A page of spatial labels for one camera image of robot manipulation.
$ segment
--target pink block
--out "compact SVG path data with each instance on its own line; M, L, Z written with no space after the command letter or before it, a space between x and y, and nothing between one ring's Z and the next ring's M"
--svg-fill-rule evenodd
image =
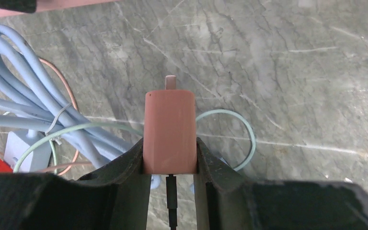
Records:
M110 2L112 0L38 0L37 12ZM22 14L0 9L0 17Z

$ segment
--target gray plastic part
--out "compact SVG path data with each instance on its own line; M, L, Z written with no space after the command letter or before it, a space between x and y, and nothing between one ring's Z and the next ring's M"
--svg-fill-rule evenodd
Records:
M16 130L9 132L3 160L13 168L22 154L42 139L44 135L36 131ZM51 155L50 143L46 142L36 148L20 166L20 172L35 172L47 168Z

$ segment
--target cable tie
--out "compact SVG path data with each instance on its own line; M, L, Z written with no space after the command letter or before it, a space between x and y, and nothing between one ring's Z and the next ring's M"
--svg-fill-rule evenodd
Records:
M60 117L60 115L68 108L70 107L72 104L68 103L66 106L64 106L62 109L60 109L60 111L58 112L58 114L56 115L56 117L54 117L53 122L51 123L50 127L47 129L47 131L45 132L45 135L47 136L48 133L54 128L54 126L57 123L58 118ZM60 137L56 137L56 138L52 138L52 141L55 141L58 145L61 145L61 141L60 141Z

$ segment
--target orange cable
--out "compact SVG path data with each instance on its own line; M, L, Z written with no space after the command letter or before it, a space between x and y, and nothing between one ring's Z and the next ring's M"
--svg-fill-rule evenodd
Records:
M37 172L45 173L45 172L53 171L53 170L56 170L56 169L61 169L61 168L64 168L64 167L68 168L68 167L76 166L76 165L92 165L92 163L89 162L89 161L71 162L71 163L66 163L66 164L59 164L59 165L56 165L56 166L50 166L50 167L47 167L45 169L38 170Z
M46 59L43 59L41 57L39 57L39 60L43 64L46 64L47 66L49 66L57 74L57 76L63 82L64 87L66 88L66 90L67 90L67 92L68 92L68 94L70 96L72 106L78 111L77 100L75 99L74 93L72 92L71 87L70 87L69 83L67 82L66 78L64 77L64 75L60 72L60 70L57 69L57 67L53 63L51 63L51 62L49 62ZM67 168L65 170L61 171L58 174L59 176L61 176L61 175L65 174L66 172L68 172L73 165L85 165L85 164L88 164L88 162L75 162L77 160L77 158L78 158L79 153L80 152L78 150L75 151L74 158L72 159L71 163L68 163L68 164L60 164L58 166L48 167L46 172L51 171L51 170L54 170L54 169L57 169L57 168L63 168L65 166L67 166Z
M64 87L66 87L67 92L69 93L72 106L78 111L77 100L75 99L74 93L72 92L71 87L70 87L69 83L67 82L66 78L64 77L64 75L60 72L60 70L57 69L57 67L53 63L51 63L51 62L49 62L46 59L43 59L41 57L39 57L39 60L42 63L49 66L57 74L57 76L63 82ZM75 151L74 158L72 159L71 163L74 163L77 160L79 153L80 152L78 150ZM58 175L61 176L61 175L65 174L66 172L68 172L71 169L71 167L72 167L72 165L69 165L65 170L61 171Z

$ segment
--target light blue cable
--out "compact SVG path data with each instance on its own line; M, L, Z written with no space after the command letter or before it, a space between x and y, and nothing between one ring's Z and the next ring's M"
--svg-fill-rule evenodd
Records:
M0 55L5 55L9 59L30 86L29 88L16 79L0 57L0 90L14 101L8 102L0 99L0 109L14 112L17 116L29 119L28 121L19 121L20 123L13 120L15 122L13 126L25 129L35 128L32 124L39 127L46 126L47 122L52 122L59 109L68 103L67 100L56 88L38 56L15 30L0 25L0 35L7 36L23 53L18 53L0 36ZM74 108L68 108L67 112L60 116L57 130L87 122L89 120ZM88 128L65 135L64 138L70 141L89 160L92 160L96 167L108 163L132 146L131 143L117 138L101 128ZM102 152L98 154L97 149L101 149Z

